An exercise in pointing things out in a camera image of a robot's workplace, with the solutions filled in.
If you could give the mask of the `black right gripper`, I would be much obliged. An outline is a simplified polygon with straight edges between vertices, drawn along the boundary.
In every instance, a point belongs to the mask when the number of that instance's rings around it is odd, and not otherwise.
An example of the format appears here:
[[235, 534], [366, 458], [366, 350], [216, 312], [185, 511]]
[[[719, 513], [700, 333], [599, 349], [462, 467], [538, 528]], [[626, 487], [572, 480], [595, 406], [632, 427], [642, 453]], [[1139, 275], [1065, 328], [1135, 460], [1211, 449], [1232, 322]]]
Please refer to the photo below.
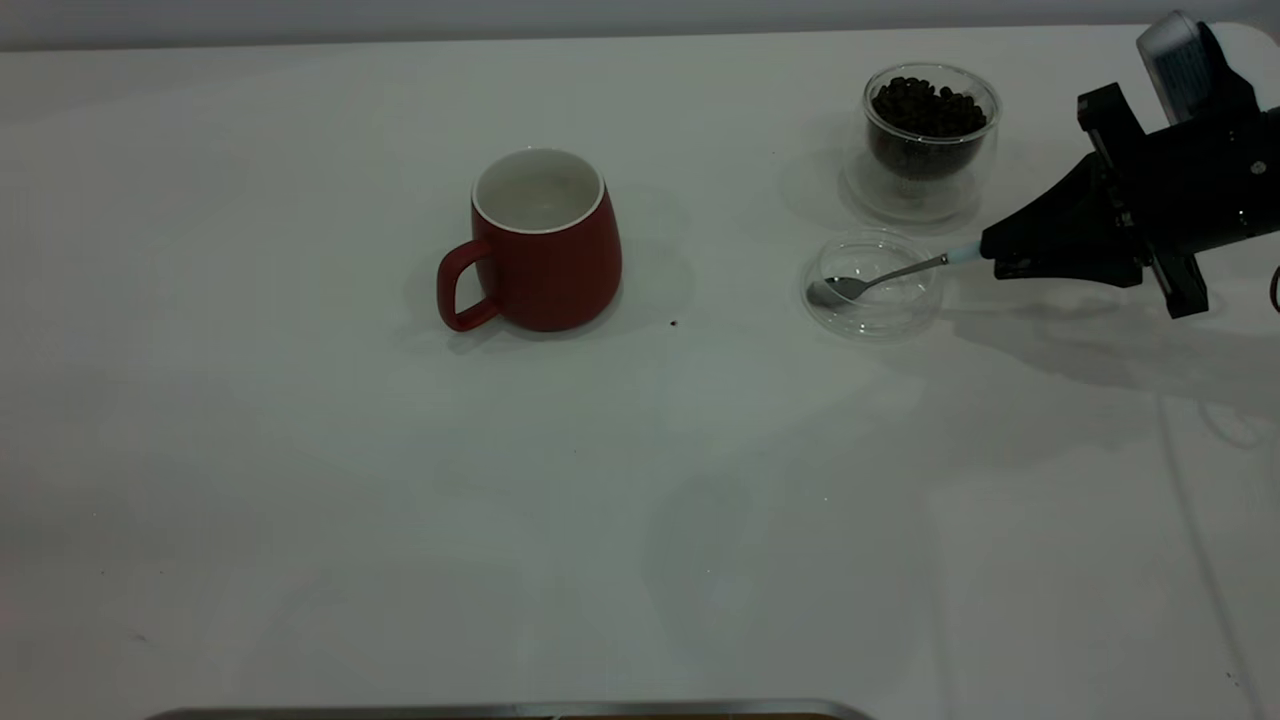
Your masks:
[[1079, 97], [1076, 119], [1094, 151], [983, 231], [995, 277], [1129, 288], [1152, 270], [1170, 316], [1206, 313], [1198, 256], [1277, 229], [1277, 113], [1251, 85], [1222, 85], [1146, 133], [1108, 85]]

